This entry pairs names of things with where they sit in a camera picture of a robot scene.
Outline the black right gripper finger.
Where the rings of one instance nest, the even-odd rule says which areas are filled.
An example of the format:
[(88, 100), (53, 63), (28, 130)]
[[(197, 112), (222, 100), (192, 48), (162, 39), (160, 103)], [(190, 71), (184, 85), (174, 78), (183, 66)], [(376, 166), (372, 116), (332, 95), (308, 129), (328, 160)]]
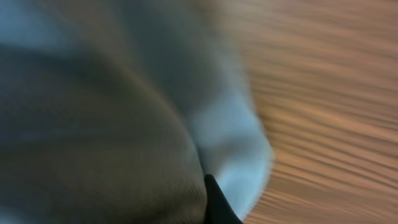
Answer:
[(237, 217), (211, 174), (204, 177), (207, 205), (204, 224), (243, 224)]

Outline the light blue t-shirt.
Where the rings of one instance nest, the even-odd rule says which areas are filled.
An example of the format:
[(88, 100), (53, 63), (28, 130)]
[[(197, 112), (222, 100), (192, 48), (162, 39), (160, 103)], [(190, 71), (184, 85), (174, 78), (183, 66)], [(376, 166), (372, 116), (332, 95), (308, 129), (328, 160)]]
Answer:
[(242, 220), (272, 151), (223, 1), (1, 2), (1, 222)]

